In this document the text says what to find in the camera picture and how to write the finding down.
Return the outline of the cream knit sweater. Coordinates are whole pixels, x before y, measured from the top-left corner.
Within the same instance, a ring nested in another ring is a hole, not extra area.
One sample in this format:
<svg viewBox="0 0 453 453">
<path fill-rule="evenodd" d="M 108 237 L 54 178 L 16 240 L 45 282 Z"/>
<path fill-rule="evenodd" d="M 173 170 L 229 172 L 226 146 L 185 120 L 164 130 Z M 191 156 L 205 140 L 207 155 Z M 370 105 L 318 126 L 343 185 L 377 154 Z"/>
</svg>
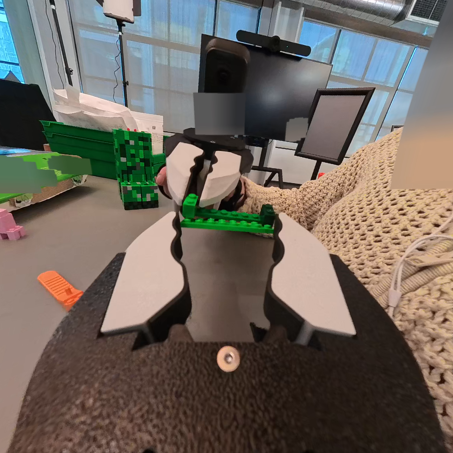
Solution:
<svg viewBox="0 0 453 453">
<path fill-rule="evenodd" d="M 452 189 L 391 190 L 403 129 L 358 150 L 345 164 L 307 186 L 316 195 L 306 222 L 388 311 L 392 274 L 406 249 L 452 215 Z M 444 432 L 452 437 L 452 263 L 403 265 L 393 320 L 411 347 Z"/>
</svg>

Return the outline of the green pixelated lego model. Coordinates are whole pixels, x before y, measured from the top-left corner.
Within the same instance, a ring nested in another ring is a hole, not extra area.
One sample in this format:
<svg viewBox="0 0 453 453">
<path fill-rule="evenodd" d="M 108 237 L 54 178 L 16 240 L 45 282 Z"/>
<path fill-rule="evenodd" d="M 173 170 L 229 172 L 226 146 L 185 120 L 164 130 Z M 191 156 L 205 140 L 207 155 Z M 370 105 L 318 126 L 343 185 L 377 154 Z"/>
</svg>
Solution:
<svg viewBox="0 0 453 453">
<path fill-rule="evenodd" d="M 137 130 L 114 129 L 114 156 L 120 197 L 125 210 L 159 206 L 155 184 L 152 135 Z"/>
</svg>

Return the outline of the white paper bags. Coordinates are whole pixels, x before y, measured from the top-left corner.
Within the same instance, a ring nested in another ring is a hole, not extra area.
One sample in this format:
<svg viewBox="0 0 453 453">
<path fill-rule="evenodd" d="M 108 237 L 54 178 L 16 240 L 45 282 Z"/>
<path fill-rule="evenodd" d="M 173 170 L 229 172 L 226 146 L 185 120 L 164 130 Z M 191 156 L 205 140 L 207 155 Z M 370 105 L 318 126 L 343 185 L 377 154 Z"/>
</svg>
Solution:
<svg viewBox="0 0 453 453">
<path fill-rule="evenodd" d="M 111 132 L 130 129 L 151 133 L 152 143 L 162 143 L 163 117 L 130 110 L 122 104 L 79 92 L 76 88 L 53 89 L 54 115 L 70 126 Z"/>
</svg>

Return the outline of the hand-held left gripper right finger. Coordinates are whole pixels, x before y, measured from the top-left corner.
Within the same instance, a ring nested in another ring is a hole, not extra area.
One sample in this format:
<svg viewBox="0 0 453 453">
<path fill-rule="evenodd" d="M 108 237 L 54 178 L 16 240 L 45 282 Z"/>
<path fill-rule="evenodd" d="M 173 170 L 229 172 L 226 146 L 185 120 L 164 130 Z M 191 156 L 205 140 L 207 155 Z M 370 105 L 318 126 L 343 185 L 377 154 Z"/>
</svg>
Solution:
<svg viewBox="0 0 453 453">
<path fill-rule="evenodd" d="M 284 213 L 275 218 L 272 258 L 264 296 L 272 327 L 283 327 L 288 341 L 300 346 L 308 346 L 317 333 L 356 339 L 330 254 Z"/>
</svg>

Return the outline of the large black monitor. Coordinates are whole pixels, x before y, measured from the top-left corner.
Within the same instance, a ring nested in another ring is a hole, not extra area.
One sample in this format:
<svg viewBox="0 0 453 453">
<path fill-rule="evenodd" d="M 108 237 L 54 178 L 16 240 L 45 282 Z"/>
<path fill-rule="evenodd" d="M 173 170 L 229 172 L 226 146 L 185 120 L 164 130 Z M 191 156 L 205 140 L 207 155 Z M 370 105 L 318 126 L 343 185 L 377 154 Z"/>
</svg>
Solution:
<svg viewBox="0 0 453 453">
<path fill-rule="evenodd" d="M 198 92 L 208 92 L 213 74 L 208 67 L 208 44 L 241 46 L 249 51 L 245 83 L 245 130 L 254 138 L 284 140 L 287 123 L 308 118 L 317 89 L 327 87 L 332 65 L 207 34 L 201 35 Z"/>
</svg>

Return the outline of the narrow green lego plate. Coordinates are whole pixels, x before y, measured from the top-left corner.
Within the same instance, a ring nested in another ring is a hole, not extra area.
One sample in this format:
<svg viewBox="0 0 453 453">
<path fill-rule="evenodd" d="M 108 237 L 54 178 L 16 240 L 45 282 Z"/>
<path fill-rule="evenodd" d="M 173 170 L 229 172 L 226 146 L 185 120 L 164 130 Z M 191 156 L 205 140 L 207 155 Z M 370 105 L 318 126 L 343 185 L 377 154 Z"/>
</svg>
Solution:
<svg viewBox="0 0 453 453">
<path fill-rule="evenodd" d="M 236 222 L 245 221 L 247 223 L 256 222 L 258 224 L 262 224 L 262 220 L 259 214 L 249 214 L 245 212 L 236 211 L 230 212 L 226 210 L 216 210 L 199 207 L 195 209 L 195 217 Z"/>
</svg>

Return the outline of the black flat panel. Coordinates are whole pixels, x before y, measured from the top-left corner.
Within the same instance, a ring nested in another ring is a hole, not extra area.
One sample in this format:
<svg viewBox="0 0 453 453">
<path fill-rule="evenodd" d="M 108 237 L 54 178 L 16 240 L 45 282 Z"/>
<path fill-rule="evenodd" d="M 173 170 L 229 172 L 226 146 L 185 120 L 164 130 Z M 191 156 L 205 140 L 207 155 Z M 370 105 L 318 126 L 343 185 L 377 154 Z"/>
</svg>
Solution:
<svg viewBox="0 0 453 453">
<path fill-rule="evenodd" d="M 55 120 L 38 85 L 0 81 L 1 146 L 43 151 L 48 141 L 41 121 Z"/>
</svg>

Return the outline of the pink lego pig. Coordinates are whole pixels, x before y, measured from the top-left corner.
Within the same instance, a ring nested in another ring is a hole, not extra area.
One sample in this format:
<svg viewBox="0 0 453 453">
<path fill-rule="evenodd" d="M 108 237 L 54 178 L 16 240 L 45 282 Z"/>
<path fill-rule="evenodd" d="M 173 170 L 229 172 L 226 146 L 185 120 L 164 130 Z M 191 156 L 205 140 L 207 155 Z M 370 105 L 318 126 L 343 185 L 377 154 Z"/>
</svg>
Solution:
<svg viewBox="0 0 453 453">
<path fill-rule="evenodd" d="M 0 210 L 0 239 L 19 240 L 26 235 L 23 226 L 16 224 L 11 212 Z"/>
</svg>

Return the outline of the black webcam bar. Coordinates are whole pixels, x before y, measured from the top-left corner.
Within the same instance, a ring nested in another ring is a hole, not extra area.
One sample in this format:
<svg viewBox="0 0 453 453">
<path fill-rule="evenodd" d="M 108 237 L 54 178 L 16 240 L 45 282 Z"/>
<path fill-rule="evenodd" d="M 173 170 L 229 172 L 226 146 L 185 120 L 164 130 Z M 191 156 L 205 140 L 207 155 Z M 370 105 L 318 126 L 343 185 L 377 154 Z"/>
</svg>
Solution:
<svg viewBox="0 0 453 453">
<path fill-rule="evenodd" d="M 310 46 L 297 42 L 289 42 L 276 35 L 269 37 L 245 30 L 238 30 L 236 32 L 236 39 L 242 43 L 264 48 L 272 53 L 284 52 L 301 57 L 308 57 L 312 50 Z"/>
</svg>

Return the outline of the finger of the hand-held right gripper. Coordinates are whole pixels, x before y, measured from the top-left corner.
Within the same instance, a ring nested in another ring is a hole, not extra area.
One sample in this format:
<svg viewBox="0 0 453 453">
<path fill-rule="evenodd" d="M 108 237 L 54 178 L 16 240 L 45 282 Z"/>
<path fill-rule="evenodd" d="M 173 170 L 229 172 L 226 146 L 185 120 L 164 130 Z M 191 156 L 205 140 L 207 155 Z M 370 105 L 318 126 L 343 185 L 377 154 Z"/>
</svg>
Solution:
<svg viewBox="0 0 453 453">
<path fill-rule="evenodd" d="M 204 151 L 192 144 L 178 143 L 166 159 L 167 188 L 176 205 L 182 205 L 193 173 L 202 168 Z"/>
<path fill-rule="evenodd" d="M 217 150 L 211 161 L 205 159 L 197 177 L 198 205 L 201 208 L 220 203 L 235 189 L 240 178 L 241 156 Z"/>
</svg>

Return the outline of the blue-lit window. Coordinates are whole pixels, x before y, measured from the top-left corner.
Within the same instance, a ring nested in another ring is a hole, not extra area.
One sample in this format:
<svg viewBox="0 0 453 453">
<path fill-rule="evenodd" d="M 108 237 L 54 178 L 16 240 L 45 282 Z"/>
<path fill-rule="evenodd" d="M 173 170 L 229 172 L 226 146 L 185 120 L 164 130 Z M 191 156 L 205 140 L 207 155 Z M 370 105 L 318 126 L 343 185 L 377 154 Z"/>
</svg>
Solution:
<svg viewBox="0 0 453 453">
<path fill-rule="evenodd" d="M 24 83 L 3 1 L 0 1 L 0 78 Z"/>
</svg>

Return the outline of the green lego box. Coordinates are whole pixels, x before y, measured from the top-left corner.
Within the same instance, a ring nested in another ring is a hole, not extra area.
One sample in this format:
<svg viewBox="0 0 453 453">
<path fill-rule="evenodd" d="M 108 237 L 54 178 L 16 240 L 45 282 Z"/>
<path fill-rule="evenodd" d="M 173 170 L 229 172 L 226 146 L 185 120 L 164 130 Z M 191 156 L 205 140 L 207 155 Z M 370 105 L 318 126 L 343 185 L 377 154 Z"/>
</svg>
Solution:
<svg viewBox="0 0 453 453">
<path fill-rule="evenodd" d="M 82 186 L 92 166 L 88 159 L 50 150 L 1 146 L 1 207 L 18 210 Z"/>
</svg>

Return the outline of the wide green lego plate with holes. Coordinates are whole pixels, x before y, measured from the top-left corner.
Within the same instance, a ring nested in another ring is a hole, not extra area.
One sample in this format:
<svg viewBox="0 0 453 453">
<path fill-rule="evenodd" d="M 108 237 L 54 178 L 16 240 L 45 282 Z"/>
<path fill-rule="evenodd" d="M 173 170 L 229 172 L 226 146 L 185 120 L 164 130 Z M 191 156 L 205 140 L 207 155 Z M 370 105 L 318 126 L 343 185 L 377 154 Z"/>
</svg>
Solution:
<svg viewBox="0 0 453 453">
<path fill-rule="evenodd" d="M 269 225 L 262 225 L 258 222 L 246 222 L 245 220 L 225 220 L 213 218 L 184 218 L 180 222 L 184 228 L 206 229 L 216 231 L 237 231 L 253 234 L 273 234 L 274 228 Z"/>
</svg>

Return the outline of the person's right hand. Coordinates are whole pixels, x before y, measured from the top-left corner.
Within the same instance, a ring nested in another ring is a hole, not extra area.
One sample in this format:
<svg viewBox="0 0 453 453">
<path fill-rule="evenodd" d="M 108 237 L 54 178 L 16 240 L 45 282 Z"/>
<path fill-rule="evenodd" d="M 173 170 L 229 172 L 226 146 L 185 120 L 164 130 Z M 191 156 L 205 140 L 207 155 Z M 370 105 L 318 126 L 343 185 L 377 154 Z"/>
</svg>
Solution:
<svg viewBox="0 0 453 453">
<path fill-rule="evenodd" d="M 167 198 L 171 199 L 171 195 L 168 189 L 168 181 L 167 181 L 167 167 L 164 166 L 160 169 L 159 173 L 155 178 L 155 183 L 158 186 L 160 192 L 166 196 Z"/>
</svg>

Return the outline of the tilted dark monitor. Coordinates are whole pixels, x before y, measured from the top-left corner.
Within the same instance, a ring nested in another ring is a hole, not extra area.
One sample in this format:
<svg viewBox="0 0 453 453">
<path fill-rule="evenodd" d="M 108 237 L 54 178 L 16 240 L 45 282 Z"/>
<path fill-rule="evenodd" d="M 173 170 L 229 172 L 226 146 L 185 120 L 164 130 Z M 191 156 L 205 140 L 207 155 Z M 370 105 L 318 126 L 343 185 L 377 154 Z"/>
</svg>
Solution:
<svg viewBox="0 0 453 453">
<path fill-rule="evenodd" d="M 342 163 L 375 89 L 317 89 L 306 136 L 295 152 L 297 157 L 316 161 L 311 180 L 317 178 L 321 163 Z"/>
</svg>

